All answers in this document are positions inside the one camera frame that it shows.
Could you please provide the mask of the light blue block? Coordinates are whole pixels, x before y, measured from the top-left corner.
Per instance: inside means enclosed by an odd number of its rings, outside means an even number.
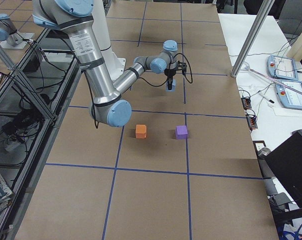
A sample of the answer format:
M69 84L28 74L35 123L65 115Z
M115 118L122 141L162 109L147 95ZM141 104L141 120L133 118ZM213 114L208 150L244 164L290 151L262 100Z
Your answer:
M167 92L174 92L176 90L176 80L167 80L165 84L165 90Z

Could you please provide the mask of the metal cup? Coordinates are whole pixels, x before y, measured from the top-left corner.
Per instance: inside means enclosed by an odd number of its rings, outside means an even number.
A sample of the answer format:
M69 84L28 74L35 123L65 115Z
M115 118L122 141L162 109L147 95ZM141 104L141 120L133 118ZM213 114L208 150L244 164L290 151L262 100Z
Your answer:
M264 160L271 152L269 148L263 147L257 151L257 157L258 159Z

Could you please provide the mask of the metal grabber stick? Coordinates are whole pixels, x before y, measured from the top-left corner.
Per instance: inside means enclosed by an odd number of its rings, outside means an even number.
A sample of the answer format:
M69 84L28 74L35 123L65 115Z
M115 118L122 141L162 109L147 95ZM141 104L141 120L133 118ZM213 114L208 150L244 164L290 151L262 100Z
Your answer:
M256 70L254 70L254 69L251 69L250 66L244 66L244 67L241 68L240 70L241 70L241 71L249 71L249 72L252 72L252 73L254 73L254 74L256 74L256 75L258 75L258 76L260 76L260 77L264 77L264 78L266 78L266 79L268 79L268 80L270 80L270 81L272 81L272 82L274 82L274 83L276 83L276 84L278 84L278 85L281 85L281 86L283 86L284 88L287 88L287 89L289 89L289 90L291 90L291 91L293 91L293 92L295 92L295 93L297 93L297 94L299 94L299 95L302 95L302 92L301 92L301 91L298 91L298 90L296 90L296 89L294 89L294 88L292 88L292 87L290 87L290 86L288 86L288 85L282 83L280 80L274 79L274 78L272 78L272 77L269 77L269 76L267 76L267 75L264 75L264 74L262 74L262 73L260 73L260 72L258 72L258 71L256 71Z

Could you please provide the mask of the lower orange connector box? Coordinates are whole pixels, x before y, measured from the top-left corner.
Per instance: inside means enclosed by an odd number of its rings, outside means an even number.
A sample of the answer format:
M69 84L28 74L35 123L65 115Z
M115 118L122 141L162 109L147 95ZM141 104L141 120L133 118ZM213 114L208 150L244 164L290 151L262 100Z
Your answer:
M257 125L257 116L255 114L245 114L246 120L247 120L247 124L248 124L248 128L250 131L252 130L256 130L258 128Z

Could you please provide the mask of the aluminium frame post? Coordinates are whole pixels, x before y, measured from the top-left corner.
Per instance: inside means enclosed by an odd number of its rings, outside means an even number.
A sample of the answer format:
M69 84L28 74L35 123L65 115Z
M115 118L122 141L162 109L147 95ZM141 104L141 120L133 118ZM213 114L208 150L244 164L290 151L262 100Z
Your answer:
M269 11L274 4L274 0L264 0L261 4L261 7L254 19L254 22L249 30L249 33L244 41L244 44L240 50L240 53L235 61L235 64L231 70L231 77L236 78L246 57L249 54L249 51L262 27L266 17L268 16Z

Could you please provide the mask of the white pedestal column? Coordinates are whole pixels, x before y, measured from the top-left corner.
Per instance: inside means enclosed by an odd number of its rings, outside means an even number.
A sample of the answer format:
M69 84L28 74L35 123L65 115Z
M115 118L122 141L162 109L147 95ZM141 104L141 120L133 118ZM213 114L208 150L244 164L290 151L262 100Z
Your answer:
M112 49L109 30L106 21L106 13L102 0L93 1L92 29L96 37L99 49L104 58L111 80L114 82L124 72L126 59L119 58Z

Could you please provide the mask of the orange block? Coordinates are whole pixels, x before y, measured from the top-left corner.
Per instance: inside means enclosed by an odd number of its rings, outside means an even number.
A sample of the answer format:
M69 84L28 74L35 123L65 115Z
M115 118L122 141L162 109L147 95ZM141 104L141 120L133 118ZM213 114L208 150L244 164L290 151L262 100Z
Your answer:
M147 138L147 126L145 124L137 124L135 126L135 138L136 139Z

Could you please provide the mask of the black marker pen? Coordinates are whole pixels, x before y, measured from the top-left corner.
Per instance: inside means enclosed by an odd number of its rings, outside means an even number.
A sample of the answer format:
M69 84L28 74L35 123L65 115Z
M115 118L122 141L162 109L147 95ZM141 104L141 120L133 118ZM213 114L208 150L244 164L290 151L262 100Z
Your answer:
M267 100L269 103L271 103L271 104L274 104L274 103L275 103L270 97L268 97L268 96L265 95L264 93L259 92L258 94L259 94L262 98L264 98L265 100Z

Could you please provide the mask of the teach pendant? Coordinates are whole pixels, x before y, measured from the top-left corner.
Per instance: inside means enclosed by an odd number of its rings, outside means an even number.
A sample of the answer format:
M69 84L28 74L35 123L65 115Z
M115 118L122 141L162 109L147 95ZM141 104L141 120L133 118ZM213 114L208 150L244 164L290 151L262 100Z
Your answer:
M270 55L267 59L269 74L277 79L298 81L298 70L293 58Z
M282 84L275 84L275 89L280 103L284 108L302 110L302 81L281 79Z

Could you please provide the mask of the upper teach pendant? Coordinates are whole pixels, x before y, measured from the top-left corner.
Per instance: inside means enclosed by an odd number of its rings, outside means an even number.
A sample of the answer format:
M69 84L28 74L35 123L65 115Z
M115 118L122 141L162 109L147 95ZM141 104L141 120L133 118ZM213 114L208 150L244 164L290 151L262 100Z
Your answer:
M298 70L293 58L270 55L267 59L269 74L277 79L298 81Z

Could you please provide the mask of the lower teach pendant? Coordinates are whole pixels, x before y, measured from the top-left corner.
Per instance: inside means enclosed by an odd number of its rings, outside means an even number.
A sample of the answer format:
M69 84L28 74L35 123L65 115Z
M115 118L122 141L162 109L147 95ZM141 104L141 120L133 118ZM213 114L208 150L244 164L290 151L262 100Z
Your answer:
M302 81L281 79L282 84L275 84L275 89L280 103L284 108L302 110Z

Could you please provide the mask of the orange connector box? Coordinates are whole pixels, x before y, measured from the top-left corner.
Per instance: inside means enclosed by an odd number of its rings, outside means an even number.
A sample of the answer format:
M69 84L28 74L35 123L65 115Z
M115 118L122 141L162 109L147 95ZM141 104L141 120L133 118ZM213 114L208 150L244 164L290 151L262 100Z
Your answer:
M245 114L246 120L247 120L247 124L248 124L248 128L250 131L252 130L256 130L258 128L257 125L257 116L255 114Z
M252 108L251 98L250 97L242 97L241 98L242 106L244 110L248 110Z

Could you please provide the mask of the purple block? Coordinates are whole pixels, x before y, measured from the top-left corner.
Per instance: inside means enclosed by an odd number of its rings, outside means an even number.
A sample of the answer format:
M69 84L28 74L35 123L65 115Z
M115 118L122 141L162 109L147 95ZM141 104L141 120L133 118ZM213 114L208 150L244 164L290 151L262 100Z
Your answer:
M186 125L177 125L175 127L175 137L177 140L185 140L188 138L188 128Z

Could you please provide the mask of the upper orange connector box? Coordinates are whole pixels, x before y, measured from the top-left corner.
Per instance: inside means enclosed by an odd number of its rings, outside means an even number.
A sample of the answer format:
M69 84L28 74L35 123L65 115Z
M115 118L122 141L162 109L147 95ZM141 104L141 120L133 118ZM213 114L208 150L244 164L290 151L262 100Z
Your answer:
M248 110L252 108L251 98L250 97L242 97L241 98L242 106L244 110Z

